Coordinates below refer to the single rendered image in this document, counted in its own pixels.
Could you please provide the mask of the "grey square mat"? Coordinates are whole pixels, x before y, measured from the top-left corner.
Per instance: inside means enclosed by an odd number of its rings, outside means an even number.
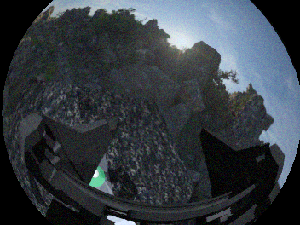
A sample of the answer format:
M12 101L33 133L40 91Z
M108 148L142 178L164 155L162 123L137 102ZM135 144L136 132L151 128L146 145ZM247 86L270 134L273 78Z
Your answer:
M110 185L111 183L110 183L110 178L109 178L109 174L108 174L106 154L105 154L105 156L102 157L102 160L100 160L100 161L101 161L101 163L99 163L99 167L101 167L101 169L103 170L103 173L105 173L105 181L99 187L93 187L93 188L98 188L98 190L100 190L100 191L103 191L103 192L113 195L113 189L112 189L112 185ZM62 201L59 201L54 195L52 195L52 199L55 199L55 201L58 201L58 202L62 202ZM64 204L64 202L62 202L62 204Z

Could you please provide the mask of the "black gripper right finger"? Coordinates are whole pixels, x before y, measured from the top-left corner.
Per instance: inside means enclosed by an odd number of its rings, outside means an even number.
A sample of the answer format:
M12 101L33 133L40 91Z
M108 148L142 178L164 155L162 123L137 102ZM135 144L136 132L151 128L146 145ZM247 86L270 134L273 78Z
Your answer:
M211 179L211 197L221 197L228 188L239 180L255 157L267 152L269 142L243 149L225 137L202 127L200 142Z

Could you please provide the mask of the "green glass bottle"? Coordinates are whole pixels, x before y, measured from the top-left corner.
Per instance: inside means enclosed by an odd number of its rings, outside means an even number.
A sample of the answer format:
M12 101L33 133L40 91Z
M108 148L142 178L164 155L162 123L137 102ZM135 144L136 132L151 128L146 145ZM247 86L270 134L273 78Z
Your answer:
M91 182L89 182L89 185L91 185L91 187L99 187L101 184L103 184L104 181L105 173L103 173L101 167L98 166L98 168L96 168L95 174L92 177Z

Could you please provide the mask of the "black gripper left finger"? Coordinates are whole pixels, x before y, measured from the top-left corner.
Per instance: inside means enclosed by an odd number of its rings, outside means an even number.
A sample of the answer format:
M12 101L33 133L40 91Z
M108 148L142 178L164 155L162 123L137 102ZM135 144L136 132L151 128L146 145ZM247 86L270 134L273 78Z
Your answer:
M42 118L45 134L61 144L79 180L89 184L119 129L119 116L78 126L68 126L47 113L42 113Z

